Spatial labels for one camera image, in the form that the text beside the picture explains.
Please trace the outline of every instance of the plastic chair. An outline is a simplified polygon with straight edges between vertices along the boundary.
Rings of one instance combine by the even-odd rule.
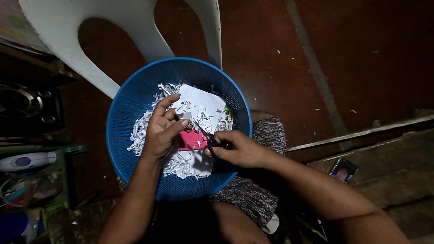
[[[184,1],[199,17],[210,63],[221,69],[217,0]],[[90,17],[117,24],[130,35],[148,63],[174,57],[155,25],[156,3],[157,0],[20,0],[27,20],[50,51],[112,99],[119,85],[84,54],[78,40],[80,24]]]

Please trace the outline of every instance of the pink paper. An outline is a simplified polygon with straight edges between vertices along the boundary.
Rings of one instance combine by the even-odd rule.
[[[207,141],[203,138],[203,133],[197,133],[193,128],[192,132],[181,131],[179,139],[179,150],[187,151],[192,149],[204,149],[208,146]]]

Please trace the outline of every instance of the basket rim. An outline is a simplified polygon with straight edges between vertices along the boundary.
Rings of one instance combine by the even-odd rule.
[[[204,65],[207,65],[207,66],[209,66],[209,67],[211,67],[211,68],[213,68],[213,69],[215,69],[215,70],[217,70],[217,71],[219,71],[222,75],[224,75],[234,86],[235,86],[235,88],[237,89],[237,91],[240,93],[240,95],[241,95],[241,97],[243,98],[243,102],[244,102],[244,104],[246,105],[246,109],[247,109],[247,114],[248,114],[248,117],[249,117],[249,137],[252,137],[252,132],[253,132],[253,128],[252,128],[252,116],[251,116],[251,114],[250,114],[250,108],[249,108],[249,105],[248,105],[248,103],[247,103],[247,100],[246,100],[246,97],[244,96],[244,94],[241,92],[241,90],[240,90],[240,88],[239,88],[239,86],[233,81],[233,79],[232,78],[230,78],[223,70],[221,70],[221,69],[219,69],[218,67],[216,67],[216,66],[214,66],[214,65],[212,65],[212,64],[210,64],[210,63],[208,63],[208,62],[205,62],[205,61],[203,61],[203,60],[200,60],[200,59],[196,59],[196,58],[189,58],[189,57],[171,57],[171,58],[165,58],[165,59],[160,59],[160,60],[157,60],[157,61],[153,61],[153,62],[151,62],[151,63],[149,63],[149,64],[147,64],[147,65],[145,65],[144,67],[142,67],[142,68],[140,68],[139,70],[137,70],[136,72],[134,72],[132,75],[130,75],[130,77],[128,77],[128,79],[122,84],[122,86],[121,86],[121,88],[118,90],[118,92],[116,93],[116,95],[115,95],[115,97],[113,98],[113,101],[112,101],[112,103],[111,103],[111,105],[110,105],[110,109],[108,110],[108,116],[107,116],[107,122],[106,122],[106,128],[105,128],[105,138],[106,138],[106,144],[107,144],[107,151],[108,151],[108,154],[109,154],[109,157],[110,157],[110,160],[111,160],[111,162],[112,162],[112,165],[114,166],[114,168],[115,168],[115,172],[116,172],[116,174],[118,175],[118,177],[120,177],[126,184],[128,184],[129,183],[129,180],[127,180],[127,177],[126,177],[126,175],[125,175],[125,173],[124,172],[122,172],[122,171],[124,171],[123,169],[119,169],[118,168],[118,164],[116,164],[116,163],[114,163],[115,162],[115,159],[114,159],[114,152],[112,152],[113,151],[113,149],[110,147],[110,145],[109,145],[109,143],[110,143],[110,141],[111,141],[111,137],[110,137],[110,134],[109,134],[109,128],[111,127],[111,123],[112,123],[112,121],[113,121],[113,115],[114,115],[114,113],[112,113],[112,110],[114,110],[114,108],[113,108],[113,106],[114,106],[114,101],[118,98],[118,96],[121,94],[121,92],[122,92],[122,90],[126,87],[126,84],[128,84],[128,82],[130,82],[137,74],[139,74],[141,71],[143,71],[144,69],[146,69],[146,68],[148,68],[148,67],[150,67],[150,66],[152,66],[152,65],[155,65],[155,64],[158,64],[158,63],[161,63],[161,62],[165,62],[165,61],[170,61],[170,60],[189,60],[189,61],[194,61],[194,62],[198,62],[198,63],[202,63],[202,64],[204,64]],[[217,187],[217,188],[215,188],[212,192],[211,192],[211,195],[213,195],[213,194],[215,194],[215,193],[217,193],[219,190],[221,190],[223,187],[225,187],[236,175],[237,175],[237,171],[236,172],[234,172],[223,184],[221,184],[219,187]],[[195,196],[194,198],[200,198],[200,197],[204,197],[205,196],[205,194],[203,195],[203,196]]]

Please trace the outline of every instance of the fingernail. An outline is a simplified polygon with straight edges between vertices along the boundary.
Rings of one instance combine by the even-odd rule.
[[[190,123],[191,123],[191,121],[190,121],[189,119],[186,119],[186,120],[183,120],[183,121],[181,122],[181,125],[182,125],[183,127],[187,127]]]
[[[211,152],[210,152],[210,150],[207,149],[207,148],[205,148],[205,154],[206,154],[207,156],[211,156]]]

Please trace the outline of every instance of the hand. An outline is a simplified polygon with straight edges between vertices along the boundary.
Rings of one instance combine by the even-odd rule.
[[[213,147],[216,155],[234,165],[243,168],[263,168],[270,156],[276,155],[272,150],[256,143],[241,131],[217,131],[214,139],[218,143],[227,143],[232,150],[221,147]],[[210,150],[205,149],[205,154],[211,157]]]
[[[157,161],[167,156],[172,148],[173,140],[183,130],[190,132],[193,126],[189,119],[178,119],[175,108],[166,109],[179,100],[180,94],[173,94],[161,100],[149,119],[146,140],[142,156]]]

